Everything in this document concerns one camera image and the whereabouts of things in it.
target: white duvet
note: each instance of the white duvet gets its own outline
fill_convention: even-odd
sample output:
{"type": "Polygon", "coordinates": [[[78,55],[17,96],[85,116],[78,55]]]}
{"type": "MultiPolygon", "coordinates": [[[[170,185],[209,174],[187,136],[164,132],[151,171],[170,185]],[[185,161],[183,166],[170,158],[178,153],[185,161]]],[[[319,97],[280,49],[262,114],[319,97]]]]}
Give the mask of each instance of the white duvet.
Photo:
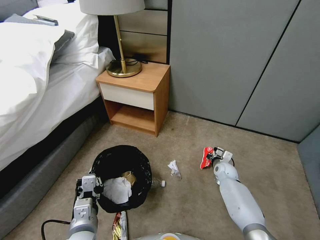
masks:
{"type": "MultiPolygon", "coordinates": [[[[61,27],[0,23],[0,153],[19,135],[48,85],[54,43],[61,27]]],[[[0,170],[8,163],[1,161],[0,170]]]]}

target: black trash bag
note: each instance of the black trash bag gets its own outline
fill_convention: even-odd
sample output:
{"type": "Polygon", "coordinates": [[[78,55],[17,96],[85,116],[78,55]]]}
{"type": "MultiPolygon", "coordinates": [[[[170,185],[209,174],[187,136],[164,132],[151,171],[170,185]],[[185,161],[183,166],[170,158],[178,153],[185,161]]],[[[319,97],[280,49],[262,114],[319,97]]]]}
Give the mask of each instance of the black trash bag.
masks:
{"type": "Polygon", "coordinates": [[[102,193],[99,205],[108,213],[117,213],[137,208],[146,200],[151,188],[152,172],[148,158],[138,148],[129,145],[118,145],[102,151],[94,160],[90,173],[100,177],[102,183],[111,178],[121,177],[127,171],[136,177],[131,188],[132,195],[126,203],[115,204],[102,193]]]}

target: nightstand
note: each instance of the nightstand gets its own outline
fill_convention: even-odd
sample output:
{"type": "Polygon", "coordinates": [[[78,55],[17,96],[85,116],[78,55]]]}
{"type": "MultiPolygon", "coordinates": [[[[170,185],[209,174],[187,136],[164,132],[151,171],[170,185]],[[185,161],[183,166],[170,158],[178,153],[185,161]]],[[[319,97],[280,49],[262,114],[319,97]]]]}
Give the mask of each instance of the nightstand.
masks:
{"type": "Polygon", "coordinates": [[[110,124],[158,136],[168,112],[170,66],[142,64],[132,77],[116,78],[106,71],[96,78],[110,124]]]}

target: trash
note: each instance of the trash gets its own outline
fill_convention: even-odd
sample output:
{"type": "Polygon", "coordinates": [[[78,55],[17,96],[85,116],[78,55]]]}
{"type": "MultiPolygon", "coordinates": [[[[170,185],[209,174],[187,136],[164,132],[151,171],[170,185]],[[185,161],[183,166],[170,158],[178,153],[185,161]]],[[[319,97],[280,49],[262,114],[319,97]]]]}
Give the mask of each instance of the trash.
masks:
{"type": "Polygon", "coordinates": [[[205,147],[203,149],[203,156],[202,156],[202,162],[200,164],[200,169],[204,169],[211,165],[211,160],[207,158],[207,155],[212,153],[213,153],[212,147],[205,147]]]}
{"type": "Polygon", "coordinates": [[[152,178],[151,188],[164,187],[165,185],[166,181],[152,178]]]}
{"type": "Polygon", "coordinates": [[[115,204],[127,202],[131,194],[131,183],[125,177],[108,179],[103,184],[103,195],[115,204]]]}
{"type": "Polygon", "coordinates": [[[168,167],[171,168],[171,176],[177,176],[180,179],[182,179],[181,174],[178,169],[178,166],[177,166],[177,163],[176,163],[176,160],[171,161],[169,163],[168,167]]]}
{"type": "Polygon", "coordinates": [[[112,238],[113,240],[128,240],[126,211],[116,214],[112,225],[112,238]]]}
{"type": "Polygon", "coordinates": [[[136,177],[131,173],[131,171],[121,174],[121,177],[125,177],[131,183],[131,187],[133,186],[134,182],[137,180],[136,177]]]}
{"type": "Polygon", "coordinates": [[[97,200],[100,207],[108,213],[117,213],[137,208],[147,198],[151,187],[152,172],[148,158],[138,148],[118,145],[102,151],[94,160],[90,173],[100,177],[101,182],[118,178],[131,171],[136,181],[131,188],[132,195],[122,204],[115,204],[103,194],[97,200]]]}

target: white drawer front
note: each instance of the white drawer front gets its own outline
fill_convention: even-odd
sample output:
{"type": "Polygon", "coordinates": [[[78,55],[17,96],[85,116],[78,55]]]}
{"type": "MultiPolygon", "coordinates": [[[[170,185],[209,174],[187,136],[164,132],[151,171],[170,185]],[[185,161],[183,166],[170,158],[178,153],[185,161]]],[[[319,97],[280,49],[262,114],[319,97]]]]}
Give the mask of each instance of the white drawer front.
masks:
{"type": "Polygon", "coordinates": [[[100,83],[103,98],[131,106],[154,110],[153,93],[100,83]]]}

